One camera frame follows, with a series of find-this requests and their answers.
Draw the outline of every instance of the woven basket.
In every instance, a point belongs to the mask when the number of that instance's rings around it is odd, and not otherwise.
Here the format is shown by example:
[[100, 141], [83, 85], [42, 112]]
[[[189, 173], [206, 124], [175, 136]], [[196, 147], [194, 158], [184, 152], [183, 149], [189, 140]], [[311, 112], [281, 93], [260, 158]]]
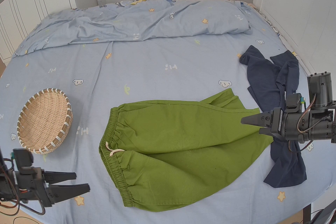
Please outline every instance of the woven basket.
[[17, 121], [20, 145], [36, 154], [47, 154], [61, 145], [72, 122], [69, 98], [60, 89], [34, 94]]

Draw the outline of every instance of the light blue bed sheet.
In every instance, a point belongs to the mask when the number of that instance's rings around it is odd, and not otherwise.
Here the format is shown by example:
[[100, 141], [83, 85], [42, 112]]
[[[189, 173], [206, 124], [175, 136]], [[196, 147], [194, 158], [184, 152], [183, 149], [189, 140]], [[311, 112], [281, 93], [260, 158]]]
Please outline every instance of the light blue bed sheet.
[[[34, 154], [34, 166], [76, 172], [77, 180], [68, 184], [91, 187], [81, 197], [47, 208], [44, 216], [27, 213], [45, 224], [275, 224], [335, 182], [336, 164], [325, 162], [336, 157], [334, 145], [314, 141], [313, 148], [302, 153], [308, 179], [298, 186], [272, 188], [263, 182], [274, 164], [269, 146], [232, 184], [192, 205], [158, 213], [124, 207], [98, 153], [110, 108], [150, 99], [198, 101], [226, 87], [247, 109], [256, 108], [239, 54], [250, 45], [268, 59], [286, 51], [272, 27], [246, 3], [137, 2], [48, 17], [22, 43], [0, 79], [4, 157], [20, 147], [12, 134], [25, 102], [42, 89], [59, 88], [69, 97], [73, 122], [59, 148], [47, 155]], [[297, 92], [308, 97], [301, 67]], [[39, 210], [36, 202], [28, 205]]]

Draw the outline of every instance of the white drawstring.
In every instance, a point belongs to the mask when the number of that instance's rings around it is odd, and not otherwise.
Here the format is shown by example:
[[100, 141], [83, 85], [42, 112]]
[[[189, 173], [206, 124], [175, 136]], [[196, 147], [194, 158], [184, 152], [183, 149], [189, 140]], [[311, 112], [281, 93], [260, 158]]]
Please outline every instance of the white drawstring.
[[116, 152], [124, 151], [123, 149], [119, 149], [119, 148], [114, 149], [114, 150], [110, 149], [110, 148], [109, 148], [109, 143], [108, 143], [107, 141], [106, 141], [106, 143], [105, 143], [105, 146], [106, 146], [106, 148], [107, 148], [109, 151], [111, 151], [111, 153], [110, 153], [110, 157], [111, 157], [114, 153], [116, 153]]

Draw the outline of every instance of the headboard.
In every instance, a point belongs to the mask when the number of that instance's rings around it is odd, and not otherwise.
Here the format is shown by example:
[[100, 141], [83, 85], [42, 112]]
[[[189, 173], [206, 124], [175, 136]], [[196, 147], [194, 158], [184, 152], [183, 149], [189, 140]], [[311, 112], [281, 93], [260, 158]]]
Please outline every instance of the headboard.
[[336, 97], [336, 0], [255, 0], [305, 70], [332, 74]]

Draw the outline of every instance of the green pants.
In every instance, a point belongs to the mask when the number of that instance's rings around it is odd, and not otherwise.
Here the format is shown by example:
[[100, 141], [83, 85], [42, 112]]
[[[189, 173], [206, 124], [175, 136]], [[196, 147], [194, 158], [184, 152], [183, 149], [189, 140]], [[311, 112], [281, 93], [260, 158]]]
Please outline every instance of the green pants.
[[257, 113], [230, 88], [201, 102], [123, 104], [111, 109], [99, 153], [124, 206], [180, 208], [231, 184], [273, 141], [240, 123]]

